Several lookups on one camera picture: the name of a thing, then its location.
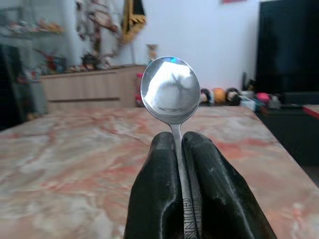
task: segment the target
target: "pink marble surface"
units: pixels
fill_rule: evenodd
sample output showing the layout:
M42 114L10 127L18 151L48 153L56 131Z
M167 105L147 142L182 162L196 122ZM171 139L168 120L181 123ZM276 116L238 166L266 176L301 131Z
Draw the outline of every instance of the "pink marble surface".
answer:
M152 138L145 109L72 111L0 133L0 238L120 239ZM200 108L182 130L211 138L279 239L319 238L319 189L249 109Z

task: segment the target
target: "small figurine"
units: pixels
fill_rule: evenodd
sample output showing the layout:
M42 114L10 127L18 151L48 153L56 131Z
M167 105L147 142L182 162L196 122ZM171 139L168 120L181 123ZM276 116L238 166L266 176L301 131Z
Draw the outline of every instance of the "small figurine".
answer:
M53 50L50 54L46 54L45 52L37 50L37 49L34 49L34 50L45 57L47 67L51 71L51 74L55 73L56 64L54 63L54 56L55 56L56 50Z
M31 32L39 32L40 31L40 27L38 27L38 25L33 24L31 26Z
M70 66L68 72L76 72L75 65Z
M83 66L83 65L80 65L80 71L86 71L86 68L85 68L85 66Z
M150 57L150 62L154 61L157 57L156 50L157 50L157 45L156 44L147 44L148 49L149 49L149 57Z
M48 74L48 68L46 64L39 64L38 65L38 70L40 75L46 75Z
M26 117L28 121L31 121L31 120L35 120L36 118L39 118L40 115L39 113L28 113Z
M18 25L20 26L21 33L30 32L30 27L28 26L26 21L19 21Z
M46 21L44 18L41 18L39 21L38 21L38 26L40 28L40 31L48 31L48 25L46 24Z
M59 24L56 24L54 22L50 23L47 26L48 31L54 32L54 33L62 33L64 31L63 27L61 27Z
M95 55L93 55L89 52L84 54L84 56L81 57L81 59L82 59L83 66L88 68L88 65L90 65L90 68L93 67L93 70L95 70L97 68L97 65L99 64L99 59Z
M88 71L93 71L94 65L93 64L86 64L86 69L88 69Z
M8 29L15 34L21 33L21 26L15 21L10 22Z

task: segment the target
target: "silver spoon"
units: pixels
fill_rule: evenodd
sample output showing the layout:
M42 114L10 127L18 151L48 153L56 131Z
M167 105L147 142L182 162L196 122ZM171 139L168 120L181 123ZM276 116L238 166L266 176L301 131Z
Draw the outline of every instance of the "silver spoon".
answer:
M180 126L199 106L197 77L185 61L171 56L161 57L146 68L141 95L146 109L171 128L183 197L184 238L196 239L198 232L187 166L182 154Z

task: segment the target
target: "wooden cabinet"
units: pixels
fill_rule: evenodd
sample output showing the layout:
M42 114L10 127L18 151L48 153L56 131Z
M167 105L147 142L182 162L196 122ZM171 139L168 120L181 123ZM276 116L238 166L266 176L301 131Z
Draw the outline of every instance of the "wooden cabinet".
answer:
M42 76L48 110L135 107L136 73L144 70L144 65L134 65Z

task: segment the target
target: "spoon handle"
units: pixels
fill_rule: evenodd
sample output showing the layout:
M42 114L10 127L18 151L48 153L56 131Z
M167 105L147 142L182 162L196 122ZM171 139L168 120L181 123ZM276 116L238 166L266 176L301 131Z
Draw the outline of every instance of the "spoon handle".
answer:
M180 124L170 125L175 141L177 165L181 185L181 194L183 198L184 211L184 239L198 239L195 212L193 207L193 198L190 189L190 182L187 172L187 165L182 154L182 137L180 133Z

